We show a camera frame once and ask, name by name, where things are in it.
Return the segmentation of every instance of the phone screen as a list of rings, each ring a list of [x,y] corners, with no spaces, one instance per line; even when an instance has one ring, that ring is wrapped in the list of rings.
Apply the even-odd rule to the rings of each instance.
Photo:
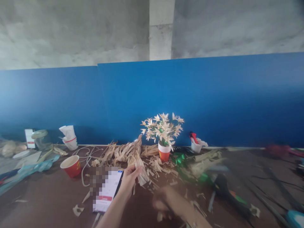
[[[99,188],[99,194],[96,196],[96,203],[93,203],[93,211],[107,211],[119,189],[122,175],[123,171],[121,170],[111,171],[111,174],[108,175],[108,179],[102,184],[102,188]]]

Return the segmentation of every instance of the hand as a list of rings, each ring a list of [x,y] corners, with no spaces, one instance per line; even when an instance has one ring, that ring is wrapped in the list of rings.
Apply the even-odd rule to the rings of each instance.
[[[142,170],[142,166],[135,168],[135,165],[126,168],[123,172],[123,178],[117,195],[120,195],[122,197],[124,196],[127,200],[130,199],[132,188],[135,184],[135,179],[142,172]]]
[[[161,188],[153,196],[153,207],[162,212],[163,217],[166,217],[169,209],[163,201],[168,204],[175,215],[180,217],[183,217],[186,211],[192,210],[191,205],[170,186]]]

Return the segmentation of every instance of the white cup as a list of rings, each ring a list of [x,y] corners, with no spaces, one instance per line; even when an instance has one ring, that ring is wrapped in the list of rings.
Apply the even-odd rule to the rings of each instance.
[[[63,140],[63,143],[68,147],[69,150],[76,150],[78,148],[77,137],[69,141]]]
[[[191,149],[196,153],[199,153],[200,150],[202,149],[202,147],[203,147],[203,144],[196,144],[196,143],[191,142]]]

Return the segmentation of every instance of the white box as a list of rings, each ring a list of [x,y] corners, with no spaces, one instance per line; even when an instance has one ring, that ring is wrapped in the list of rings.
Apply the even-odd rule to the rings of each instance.
[[[25,129],[25,137],[26,142],[28,143],[28,148],[35,148],[35,141],[32,139],[33,130],[32,129]]]

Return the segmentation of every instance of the jar lid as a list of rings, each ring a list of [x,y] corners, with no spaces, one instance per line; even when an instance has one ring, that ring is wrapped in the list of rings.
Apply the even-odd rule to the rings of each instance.
[[[32,139],[43,138],[47,134],[48,134],[47,130],[34,131],[33,134],[32,134]]]

